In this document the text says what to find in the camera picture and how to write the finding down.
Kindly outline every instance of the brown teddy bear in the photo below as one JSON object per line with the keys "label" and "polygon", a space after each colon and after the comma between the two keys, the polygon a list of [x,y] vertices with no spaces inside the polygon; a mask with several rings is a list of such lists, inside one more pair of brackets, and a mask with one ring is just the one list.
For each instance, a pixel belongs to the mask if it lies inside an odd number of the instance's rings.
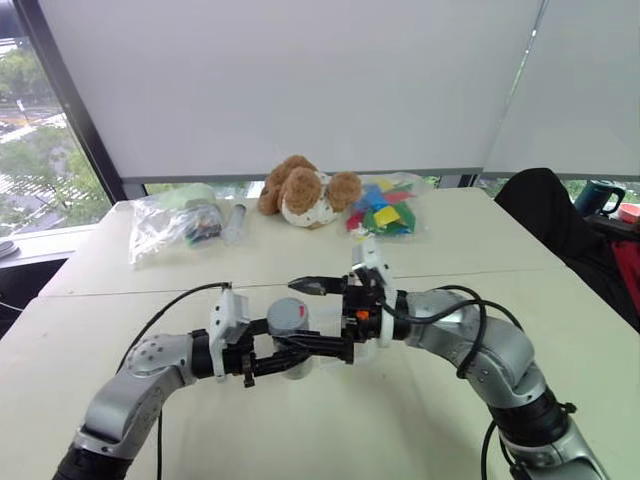
{"label": "brown teddy bear", "polygon": [[361,187],[355,173],[329,176],[318,172],[302,155],[294,155],[267,177],[258,210],[264,215],[280,212],[297,227],[316,228],[330,223],[355,202]]}

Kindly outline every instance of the yellow block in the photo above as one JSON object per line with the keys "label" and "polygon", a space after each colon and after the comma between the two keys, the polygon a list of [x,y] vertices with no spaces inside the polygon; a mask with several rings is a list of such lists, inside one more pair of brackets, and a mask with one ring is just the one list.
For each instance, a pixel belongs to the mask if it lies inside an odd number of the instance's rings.
{"label": "yellow block", "polygon": [[393,207],[384,207],[381,210],[378,210],[373,214],[373,219],[376,222],[376,225],[379,227],[384,227],[385,225],[390,224],[391,222],[395,222],[396,220],[400,220],[400,214],[396,212],[396,209]]}
{"label": "yellow block", "polygon": [[384,178],[376,180],[375,182],[383,192],[386,192],[387,190],[391,190],[393,188],[393,183],[391,183],[389,180],[385,180]]}

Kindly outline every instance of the window sill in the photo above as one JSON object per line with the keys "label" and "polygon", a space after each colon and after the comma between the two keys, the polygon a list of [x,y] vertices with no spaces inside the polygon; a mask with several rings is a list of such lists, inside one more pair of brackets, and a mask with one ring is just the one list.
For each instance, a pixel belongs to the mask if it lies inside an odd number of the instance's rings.
{"label": "window sill", "polygon": [[6,237],[3,240],[15,242],[19,250],[1,258],[0,268],[65,260],[87,239],[94,227],[95,225],[83,225]]}

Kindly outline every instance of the white roller shade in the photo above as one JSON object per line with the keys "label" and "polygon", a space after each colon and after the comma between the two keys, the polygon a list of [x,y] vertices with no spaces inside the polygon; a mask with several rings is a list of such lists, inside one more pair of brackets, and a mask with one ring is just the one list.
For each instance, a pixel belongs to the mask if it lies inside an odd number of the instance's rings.
{"label": "white roller shade", "polygon": [[540,1],[41,4],[131,179],[480,168]]}
{"label": "white roller shade", "polygon": [[638,0],[552,0],[486,170],[640,175]]}

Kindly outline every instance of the teddy bear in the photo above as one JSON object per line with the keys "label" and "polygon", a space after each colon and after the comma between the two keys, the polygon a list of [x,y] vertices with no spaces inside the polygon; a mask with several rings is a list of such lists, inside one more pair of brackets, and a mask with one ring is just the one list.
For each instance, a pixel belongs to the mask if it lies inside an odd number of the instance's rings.
{"label": "teddy bear", "polygon": [[293,155],[274,168],[265,180],[258,210],[264,215],[280,212],[297,227],[316,228],[330,223],[355,202],[361,187],[355,173],[329,176],[319,172],[302,155]]}

